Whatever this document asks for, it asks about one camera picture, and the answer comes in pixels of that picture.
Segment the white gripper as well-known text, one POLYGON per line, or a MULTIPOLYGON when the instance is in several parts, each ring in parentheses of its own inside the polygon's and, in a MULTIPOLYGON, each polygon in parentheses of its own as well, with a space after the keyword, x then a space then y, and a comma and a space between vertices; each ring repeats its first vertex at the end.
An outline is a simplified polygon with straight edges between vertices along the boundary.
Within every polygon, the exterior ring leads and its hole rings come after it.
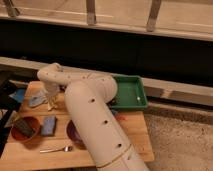
POLYGON ((44 83, 44 91, 46 97, 46 103, 50 103, 50 97, 53 97, 53 103, 57 102, 58 99, 58 93, 60 91, 59 85, 56 83, 50 83, 50 82, 45 82, 44 83))

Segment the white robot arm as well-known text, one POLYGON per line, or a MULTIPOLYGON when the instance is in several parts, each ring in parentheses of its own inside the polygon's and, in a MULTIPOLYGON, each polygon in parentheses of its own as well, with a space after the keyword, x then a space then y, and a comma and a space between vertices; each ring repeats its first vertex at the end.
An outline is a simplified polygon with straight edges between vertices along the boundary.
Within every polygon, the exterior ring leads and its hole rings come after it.
POLYGON ((107 103, 118 91, 111 75, 94 72, 64 72, 58 63, 37 72, 43 83, 49 110, 55 106, 59 86, 65 86, 68 114, 98 171, 149 171, 107 103))

